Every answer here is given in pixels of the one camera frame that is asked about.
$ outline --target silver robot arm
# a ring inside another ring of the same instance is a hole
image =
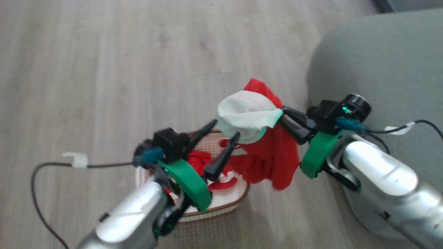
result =
[[[106,213],[78,249],[153,249],[157,236],[153,228],[168,206],[168,196],[151,180],[133,191]]]
[[[395,230],[424,249],[443,249],[443,195],[410,167],[360,136],[347,133],[327,159],[358,179],[360,195]]]

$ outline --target red cloth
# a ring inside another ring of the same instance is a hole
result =
[[[283,108],[281,100],[264,82],[251,79],[244,90],[260,93],[270,99],[277,108]],[[274,129],[268,128],[257,142],[240,144],[240,147],[248,154],[231,156],[229,164],[245,181],[258,183],[269,179],[277,190],[283,190],[291,184],[299,165],[297,143],[279,123]]]
[[[195,169],[198,175],[203,175],[205,173],[206,165],[211,163],[211,153],[204,151],[192,151],[188,156],[188,163]],[[227,175],[232,169],[226,166],[222,173]],[[227,183],[213,183],[209,185],[209,190],[221,190],[232,187],[237,182],[237,178],[232,178]]]

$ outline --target green light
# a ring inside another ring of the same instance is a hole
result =
[[[343,109],[343,111],[344,111],[346,114],[349,114],[349,113],[352,112],[352,111],[351,111],[348,107],[346,107],[346,106],[342,106],[342,109]]]

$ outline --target gray couch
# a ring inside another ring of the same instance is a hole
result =
[[[374,0],[382,12],[442,8],[443,0]]]
[[[364,96],[372,128],[427,119],[443,128],[443,9],[371,16],[330,33],[308,73],[314,105]],[[443,141],[425,124],[404,136],[381,136],[394,157],[443,190]],[[359,195],[347,193],[357,219],[372,232],[402,238]]]

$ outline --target blue connector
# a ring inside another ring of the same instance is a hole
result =
[[[337,125],[338,128],[342,130],[354,131],[360,134],[365,134],[366,131],[368,130],[367,125],[360,124],[357,120],[345,117],[339,117],[335,121],[335,124]]]
[[[144,151],[141,155],[136,156],[132,164],[135,167],[145,167],[147,164],[157,163],[158,160],[163,158],[163,149],[160,147],[154,147],[150,150]]]

